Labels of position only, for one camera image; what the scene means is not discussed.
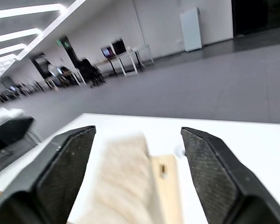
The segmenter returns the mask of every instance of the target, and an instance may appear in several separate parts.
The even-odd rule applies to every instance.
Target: beige cloth
[[[145,138],[113,142],[102,160],[93,208],[76,224],[160,224],[155,192]]]

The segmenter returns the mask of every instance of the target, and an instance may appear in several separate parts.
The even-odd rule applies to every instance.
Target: ceiling
[[[70,6],[70,8],[68,8],[67,11],[71,9],[73,12],[68,13],[69,15],[67,17],[62,18],[61,24],[54,28],[53,31],[48,31],[46,33],[47,36],[45,36],[45,38],[42,39],[36,47],[34,47],[33,49],[29,48],[29,55],[43,51],[51,44],[54,44],[55,40],[59,39],[65,34],[68,34],[74,29],[77,29],[79,26],[82,26],[86,20],[94,16],[96,13],[101,11],[106,5],[110,4],[113,1],[115,0],[86,0],[81,6],[81,3],[79,2],[83,2],[82,0],[42,0],[41,5],[59,3],[65,6],[66,8]],[[37,5],[40,5],[39,0],[0,0],[0,10]],[[55,19],[59,19],[61,17],[60,15],[61,11],[53,11],[0,18],[0,35],[10,34],[13,32],[18,32],[32,28],[38,28],[41,31],[44,31],[48,26],[51,27],[51,23]],[[38,35],[30,35],[0,42],[0,49],[20,43],[24,43],[28,46],[34,39],[36,39],[37,36]],[[0,55],[0,57],[9,54],[15,54],[17,56],[22,51],[22,49],[16,50],[13,52],[2,54]],[[16,61],[8,68],[7,71],[0,71],[0,73],[4,74],[4,76],[11,74],[12,71],[15,71],[22,65],[26,58],[27,56],[21,61]]]

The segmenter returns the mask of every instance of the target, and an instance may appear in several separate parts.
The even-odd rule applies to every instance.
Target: white desk
[[[108,60],[105,60],[105,61],[103,61],[103,62],[96,63],[96,64],[94,64],[94,65],[95,65],[95,66],[100,66],[100,65],[103,65],[103,64],[106,64],[106,63],[110,63],[111,66],[112,66],[112,69],[113,69],[114,73],[116,74],[115,68],[114,68],[114,66],[113,66],[113,64],[112,64],[112,60],[117,60],[117,61],[119,62],[119,64],[120,64],[120,68],[121,68],[121,70],[122,70],[122,72],[123,72],[123,74],[124,74],[125,77],[131,76],[131,75],[137,75],[137,74],[138,74],[138,70],[137,70],[137,66],[136,66],[136,64],[135,64],[135,61],[134,61],[134,59],[133,59],[133,57],[132,57],[132,54],[135,54],[135,55],[136,55],[136,57],[137,57],[137,62],[138,62],[138,64],[139,64],[139,66],[144,66],[144,63],[141,62],[140,59],[139,59],[139,51],[141,51],[141,50],[146,50],[146,49],[147,49],[147,51],[148,51],[150,61],[151,61],[152,63],[154,63],[154,60],[153,60],[153,58],[152,58],[149,45],[144,44],[144,45],[140,45],[140,46],[134,47],[134,48],[132,48],[130,51],[126,51],[126,52],[124,52],[124,53],[122,53],[122,54],[120,54],[120,55],[115,55],[114,58],[112,58],[112,59],[108,59]],[[125,70],[125,67],[124,67],[124,65],[123,65],[123,63],[122,63],[122,61],[121,61],[121,59],[124,58],[124,57],[127,57],[127,56],[129,56],[130,59],[131,59],[131,62],[132,62],[134,71],[126,72],[126,70]]]
[[[97,134],[94,138],[83,184],[69,217],[69,221],[73,223],[77,221],[81,212],[91,206],[86,199],[87,196],[91,197],[95,171],[106,141],[119,136],[143,132],[147,138],[151,155],[172,154],[177,147],[183,148],[180,135],[182,126],[200,129],[222,138],[237,158],[255,173],[280,204],[280,125],[83,114],[56,134],[88,125],[95,125]],[[41,152],[53,136],[0,172],[0,190],[6,188],[15,176]],[[207,221],[190,176],[188,161],[184,157],[177,159],[177,164],[184,223],[206,224]]]

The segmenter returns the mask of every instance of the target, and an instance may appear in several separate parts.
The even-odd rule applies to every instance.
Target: green exit sign
[[[56,41],[56,43],[59,45],[59,46],[62,46],[62,43],[60,40]]]

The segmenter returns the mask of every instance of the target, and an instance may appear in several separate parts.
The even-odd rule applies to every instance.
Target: computer monitor
[[[106,58],[112,58],[114,57],[114,53],[113,53],[113,50],[110,46],[107,46],[107,47],[104,47],[104,48],[101,48],[102,52],[103,52],[103,55],[106,57]]]

